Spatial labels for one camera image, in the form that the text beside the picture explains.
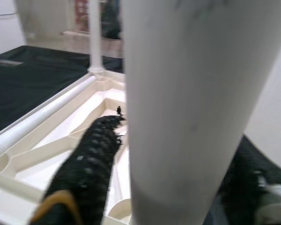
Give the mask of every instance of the black fuzzy object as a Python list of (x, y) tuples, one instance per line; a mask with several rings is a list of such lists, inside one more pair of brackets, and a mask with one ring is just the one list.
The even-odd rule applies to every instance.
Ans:
[(230, 225), (254, 225), (254, 213), (264, 193), (260, 175), (267, 184), (281, 184), (281, 168), (243, 136), (219, 189)]
[[(104, 212), (113, 158), (121, 145), (114, 129), (125, 120), (121, 116), (98, 118), (83, 135), (72, 155), (58, 169), (44, 199), (67, 190), (77, 203), (85, 225), (99, 225)], [(74, 225), (71, 212), (61, 203), (32, 225)]]

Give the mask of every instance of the small black figure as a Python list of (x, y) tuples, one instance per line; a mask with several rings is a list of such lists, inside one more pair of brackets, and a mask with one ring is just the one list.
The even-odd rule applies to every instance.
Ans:
[(117, 114), (120, 115), (120, 116), (123, 116), (122, 109), (121, 109), (120, 106), (118, 106), (118, 108), (117, 108)]

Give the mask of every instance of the white rod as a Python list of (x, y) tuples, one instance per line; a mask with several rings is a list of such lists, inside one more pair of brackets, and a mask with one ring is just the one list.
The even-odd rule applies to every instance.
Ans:
[(39, 189), (2, 175), (0, 175), (0, 188), (33, 203), (38, 203), (43, 195)]
[(5, 153), (11, 146), (21, 140), (33, 129), (43, 123), (46, 119), (65, 106), (74, 97), (84, 91), (91, 83), (96, 80), (94, 76), (83, 81), (81, 84), (69, 90), (67, 93), (49, 103), (47, 106), (32, 114), (27, 119), (21, 121), (14, 127), (0, 135), (0, 155)]
[(89, 41), (90, 68), (89, 72), (103, 72), (101, 54), (101, 14), (98, 0), (89, 0)]
[(280, 49), (281, 0), (122, 7), (134, 225), (202, 225)]

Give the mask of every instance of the white pole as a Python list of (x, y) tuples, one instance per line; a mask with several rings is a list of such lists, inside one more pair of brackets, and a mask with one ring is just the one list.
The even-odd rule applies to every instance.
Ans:
[(281, 0), (124, 0), (135, 225), (201, 225), (281, 46)]
[(89, 52), (91, 55), (89, 72), (103, 72), (105, 69), (101, 55), (101, 14), (99, 0), (89, 0), (89, 38)]

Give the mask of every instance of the black surface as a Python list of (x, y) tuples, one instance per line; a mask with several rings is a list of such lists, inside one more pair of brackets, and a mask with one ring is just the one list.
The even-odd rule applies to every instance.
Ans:
[[(103, 60), (106, 69), (123, 72), (121, 59)], [(21, 46), (0, 54), (0, 131), (84, 76), (88, 67), (89, 55), (80, 53)]]

